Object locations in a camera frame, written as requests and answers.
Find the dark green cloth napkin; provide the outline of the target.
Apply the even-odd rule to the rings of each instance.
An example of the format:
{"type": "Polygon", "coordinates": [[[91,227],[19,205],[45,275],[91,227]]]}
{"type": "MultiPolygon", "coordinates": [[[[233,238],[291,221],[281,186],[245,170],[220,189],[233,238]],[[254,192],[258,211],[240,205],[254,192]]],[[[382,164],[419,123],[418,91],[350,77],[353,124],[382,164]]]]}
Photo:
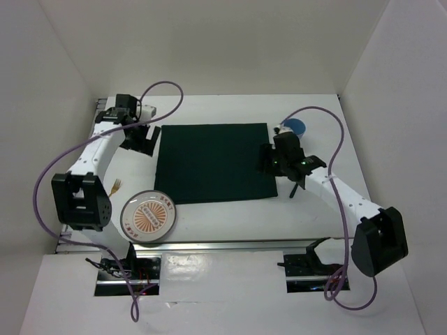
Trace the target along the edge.
{"type": "Polygon", "coordinates": [[[274,198],[275,178],[257,170],[268,140],[266,124],[162,126],[154,188],[175,204],[274,198]]]}

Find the orange sunburst patterned plate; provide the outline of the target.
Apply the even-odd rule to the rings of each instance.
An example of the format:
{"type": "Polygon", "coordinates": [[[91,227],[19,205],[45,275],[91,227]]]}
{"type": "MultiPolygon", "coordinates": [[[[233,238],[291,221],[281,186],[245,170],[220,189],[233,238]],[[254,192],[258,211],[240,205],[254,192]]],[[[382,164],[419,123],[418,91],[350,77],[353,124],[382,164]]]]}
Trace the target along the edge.
{"type": "Polygon", "coordinates": [[[136,193],[120,214],[122,232],[133,243],[147,244],[166,236],[177,220],[175,203],[165,193],[147,190],[136,193]]]}

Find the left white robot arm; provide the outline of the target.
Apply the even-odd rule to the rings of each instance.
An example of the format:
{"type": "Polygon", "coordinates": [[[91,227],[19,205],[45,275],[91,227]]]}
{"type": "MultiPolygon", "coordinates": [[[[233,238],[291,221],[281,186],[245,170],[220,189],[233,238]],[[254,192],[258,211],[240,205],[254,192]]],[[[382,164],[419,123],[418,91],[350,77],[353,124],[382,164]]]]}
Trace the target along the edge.
{"type": "Polygon", "coordinates": [[[52,178],[52,191],[58,219],[74,231],[111,250],[116,256],[113,269],[122,278],[138,272],[138,261],[128,254],[130,242],[123,238],[112,222],[112,203],[103,186],[108,166],[118,148],[151,156],[161,129],[157,126],[148,140],[149,125],[136,126],[102,136],[101,133],[156,116],[156,108],[142,106],[129,94],[118,94],[115,105],[98,112],[89,143],[76,162],[64,174],[52,178]]]}

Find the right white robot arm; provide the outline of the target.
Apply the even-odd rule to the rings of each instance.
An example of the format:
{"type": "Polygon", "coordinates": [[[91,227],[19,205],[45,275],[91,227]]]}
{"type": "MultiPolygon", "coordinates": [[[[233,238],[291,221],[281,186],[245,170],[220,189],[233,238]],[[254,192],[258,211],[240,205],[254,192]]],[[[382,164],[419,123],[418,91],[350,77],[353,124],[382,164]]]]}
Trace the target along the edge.
{"type": "Polygon", "coordinates": [[[306,156],[299,138],[291,132],[262,144],[258,169],[274,177],[287,177],[300,188],[342,209],[346,224],[354,231],[351,258],[366,276],[373,277],[409,254],[401,213],[369,201],[329,171],[317,156],[306,156]]]}

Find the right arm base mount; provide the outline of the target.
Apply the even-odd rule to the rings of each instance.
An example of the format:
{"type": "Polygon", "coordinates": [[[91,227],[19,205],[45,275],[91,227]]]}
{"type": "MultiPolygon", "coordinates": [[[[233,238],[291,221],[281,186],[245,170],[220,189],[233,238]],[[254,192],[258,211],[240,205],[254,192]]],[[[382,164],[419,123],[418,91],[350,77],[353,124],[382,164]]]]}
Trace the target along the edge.
{"type": "Polygon", "coordinates": [[[342,265],[339,262],[323,264],[316,254],[316,248],[328,237],[318,239],[308,245],[303,254],[288,254],[277,265],[286,276],[287,293],[323,292],[328,277],[342,265]]]}

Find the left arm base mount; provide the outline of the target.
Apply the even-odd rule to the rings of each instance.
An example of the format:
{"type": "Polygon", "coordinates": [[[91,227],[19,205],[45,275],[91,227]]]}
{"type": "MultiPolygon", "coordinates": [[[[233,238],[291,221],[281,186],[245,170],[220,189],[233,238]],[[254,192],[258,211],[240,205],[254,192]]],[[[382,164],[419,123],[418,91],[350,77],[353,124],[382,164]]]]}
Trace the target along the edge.
{"type": "Polygon", "coordinates": [[[96,278],[96,297],[120,297],[130,295],[124,276],[137,295],[159,295],[159,279],[161,275],[161,258],[137,258],[130,255],[122,259],[123,271],[114,260],[102,258],[99,262],[90,258],[85,261],[98,270],[96,278]]]}

